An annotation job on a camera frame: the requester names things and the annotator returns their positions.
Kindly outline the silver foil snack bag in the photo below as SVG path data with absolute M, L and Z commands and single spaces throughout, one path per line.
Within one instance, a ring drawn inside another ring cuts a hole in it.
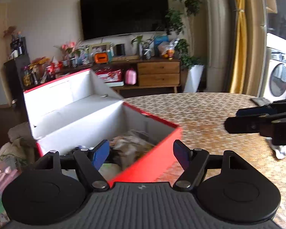
M 157 141 L 146 132 L 129 130 L 114 137 L 110 142 L 112 162 L 124 171 L 157 145 Z

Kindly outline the dark grey cloth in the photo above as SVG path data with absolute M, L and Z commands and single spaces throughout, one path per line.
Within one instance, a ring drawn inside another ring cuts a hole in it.
M 266 106 L 271 104 L 271 101 L 266 98 L 252 97 L 250 98 L 250 101 L 252 101 L 257 106 Z

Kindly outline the yellow curtain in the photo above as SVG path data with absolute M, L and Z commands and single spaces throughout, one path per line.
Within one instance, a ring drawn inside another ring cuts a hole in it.
M 232 80 L 230 86 L 231 93 L 241 94 L 244 88 L 247 59 L 247 25 L 245 14 L 245 0 L 236 1 L 236 39 L 235 56 Z

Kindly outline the red storage box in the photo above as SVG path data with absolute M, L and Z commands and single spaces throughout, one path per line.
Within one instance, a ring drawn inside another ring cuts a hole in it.
M 40 155 L 95 147 L 133 129 L 156 145 L 109 181 L 153 182 L 175 162 L 181 128 L 123 101 L 92 70 L 80 71 L 24 92 L 31 133 Z

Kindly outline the white washing machine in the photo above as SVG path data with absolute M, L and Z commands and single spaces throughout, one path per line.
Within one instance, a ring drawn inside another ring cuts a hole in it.
M 286 99 L 286 40 L 271 33 L 267 34 L 259 97 L 271 102 Z

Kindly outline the white plant pot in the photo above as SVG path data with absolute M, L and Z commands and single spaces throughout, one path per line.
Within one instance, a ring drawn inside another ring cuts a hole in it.
M 200 84 L 204 65 L 194 65 L 187 74 L 184 93 L 196 93 Z

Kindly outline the red gift box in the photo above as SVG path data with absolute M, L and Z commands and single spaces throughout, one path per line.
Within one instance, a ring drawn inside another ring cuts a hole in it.
M 122 71 L 120 69 L 104 68 L 96 70 L 95 73 L 105 83 L 122 81 Z

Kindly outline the wooden tv cabinet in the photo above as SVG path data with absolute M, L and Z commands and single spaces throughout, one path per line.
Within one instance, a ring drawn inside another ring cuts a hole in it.
M 121 58 L 105 64 L 89 64 L 77 68 L 58 71 L 54 78 L 69 77 L 88 70 L 93 70 L 107 85 L 117 93 L 121 90 L 149 88 L 173 88 L 174 93 L 180 86 L 181 64 L 179 60 L 151 58 L 149 60 Z

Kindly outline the pink small case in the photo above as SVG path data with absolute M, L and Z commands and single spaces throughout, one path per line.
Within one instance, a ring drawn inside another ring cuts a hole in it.
M 135 85 L 137 81 L 137 73 L 134 69 L 128 69 L 125 72 L 124 83 L 126 85 Z

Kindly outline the plastic bag of fruit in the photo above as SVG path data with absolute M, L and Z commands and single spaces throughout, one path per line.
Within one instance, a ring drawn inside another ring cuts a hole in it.
M 170 42 L 162 42 L 158 45 L 157 49 L 162 58 L 172 60 L 174 58 L 175 47 L 179 43 L 179 38 Z

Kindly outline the black speaker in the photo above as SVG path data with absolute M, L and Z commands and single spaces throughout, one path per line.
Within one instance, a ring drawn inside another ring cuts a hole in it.
M 116 55 L 125 56 L 125 45 L 124 44 L 116 44 Z

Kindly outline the green potted tree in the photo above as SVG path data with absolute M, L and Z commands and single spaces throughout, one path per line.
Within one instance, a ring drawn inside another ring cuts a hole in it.
M 202 65 L 201 58 L 194 56 L 194 17 L 199 14 L 201 0 L 173 0 L 176 6 L 168 10 L 167 33 L 174 32 L 179 40 L 176 45 L 181 68 L 191 69 L 195 65 Z

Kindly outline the black television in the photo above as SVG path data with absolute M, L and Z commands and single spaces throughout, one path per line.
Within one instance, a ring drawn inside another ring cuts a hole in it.
M 166 31 L 168 0 L 80 0 L 83 40 Z

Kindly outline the picture frame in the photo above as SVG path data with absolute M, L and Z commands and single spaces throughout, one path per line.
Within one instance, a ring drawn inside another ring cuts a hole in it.
M 100 53 L 100 52 L 110 51 L 111 46 L 112 46 L 111 42 L 91 44 L 89 46 L 89 53 L 90 54 L 96 54 L 96 53 Z

